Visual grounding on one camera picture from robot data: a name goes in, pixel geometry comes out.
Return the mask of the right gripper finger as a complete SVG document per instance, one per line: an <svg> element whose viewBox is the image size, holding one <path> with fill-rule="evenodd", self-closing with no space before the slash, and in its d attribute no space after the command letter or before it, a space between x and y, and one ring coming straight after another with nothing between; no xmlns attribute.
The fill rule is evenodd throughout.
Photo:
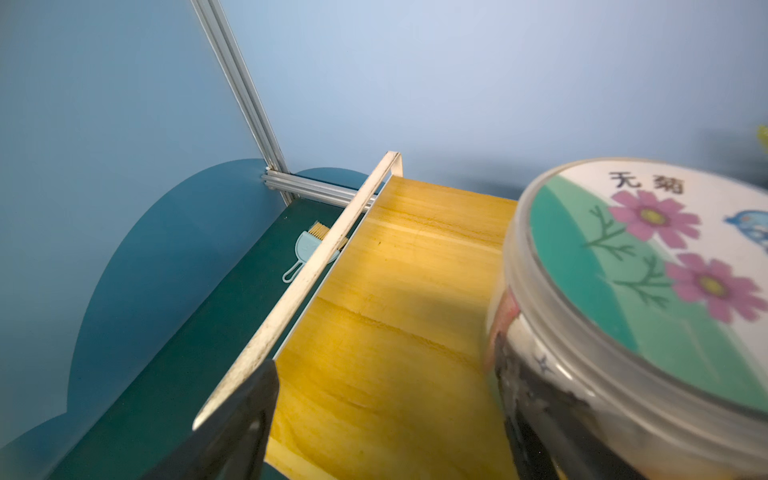
<svg viewBox="0 0 768 480"><path fill-rule="evenodd" d="M272 360L259 366L145 479L258 479L279 394Z"/></svg>

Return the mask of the pink flower label seed jar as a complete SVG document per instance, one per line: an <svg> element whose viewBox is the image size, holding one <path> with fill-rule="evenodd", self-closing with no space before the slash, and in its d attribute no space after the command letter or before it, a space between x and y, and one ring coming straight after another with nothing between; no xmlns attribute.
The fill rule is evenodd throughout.
<svg viewBox="0 0 768 480"><path fill-rule="evenodd" d="M767 192L633 158L522 193L486 320L523 479L767 475Z"/></svg>

